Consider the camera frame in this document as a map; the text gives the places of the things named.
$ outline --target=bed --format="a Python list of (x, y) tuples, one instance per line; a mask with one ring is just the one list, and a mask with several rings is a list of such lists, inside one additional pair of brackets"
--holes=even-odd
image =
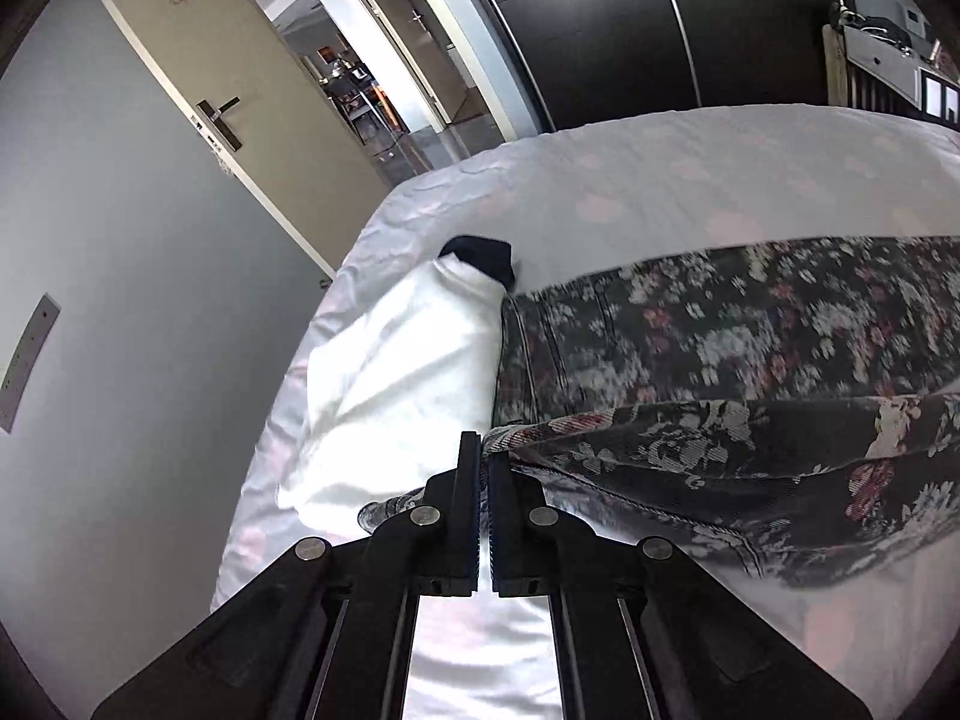
[[(397, 187), (344, 260), (286, 373), (237, 505), (213, 610), (316, 532), (277, 504), (304, 440), (311, 351), (466, 233), (510, 242), (520, 292), (719, 245), (960, 235), (960, 133), (847, 108), (710, 108), (507, 143)], [(960, 627), (960, 536), (830, 589), (720, 578), (878, 719), (901, 714)], [(488, 584), (468, 602), (424, 599), (405, 712), (560, 717), (545, 603), (502, 600)]]

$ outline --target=white cloth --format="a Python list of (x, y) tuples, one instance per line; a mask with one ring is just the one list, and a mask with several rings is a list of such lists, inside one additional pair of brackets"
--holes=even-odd
[[(460, 434), (490, 429), (503, 287), (454, 255), (424, 263), (368, 314), (316, 348), (309, 433), (280, 483), (332, 543), (366, 533), (357, 512), (457, 463)], [(546, 599), (501, 599), (482, 545), (480, 591), (421, 599), (405, 717), (560, 717)], [(501, 685), (522, 685), (503, 697)]]
[(490, 429), (503, 295), (450, 254), (413, 269), (314, 349), (309, 432), (277, 504), (339, 544), (366, 536), (363, 505), (456, 466), (461, 432)]

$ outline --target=black wardrobe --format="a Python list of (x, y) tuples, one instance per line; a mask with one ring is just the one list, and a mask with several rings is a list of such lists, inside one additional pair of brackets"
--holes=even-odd
[(558, 129), (698, 104), (827, 102), (820, 29), (836, 0), (494, 1)]

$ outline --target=floral fabric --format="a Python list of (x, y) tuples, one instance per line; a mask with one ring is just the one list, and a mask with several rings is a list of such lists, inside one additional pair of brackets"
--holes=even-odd
[(357, 524), (367, 533), (373, 533), (381, 522), (390, 519), (394, 514), (406, 512), (407, 509), (416, 509), (423, 499), (424, 488), (416, 488), (411, 493), (397, 495), (396, 498), (389, 498), (386, 501), (373, 501), (360, 509), (357, 514)]
[(960, 239), (664, 257), (502, 319), (484, 454), (696, 557), (830, 584), (960, 522), (960, 396), (935, 394), (960, 374)]

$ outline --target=door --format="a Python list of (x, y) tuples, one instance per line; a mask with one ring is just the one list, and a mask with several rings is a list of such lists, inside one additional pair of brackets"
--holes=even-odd
[(834, 1), (676, 0), (703, 105), (826, 105)]
[(363, 0), (397, 46), (440, 117), (450, 124), (467, 99), (467, 84), (410, 0)]
[(205, 141), (333, 275), (389, 188), (256, 2), (101, 1)]
[(696, 107), (670, 0), (495, 0), (558, 129)]

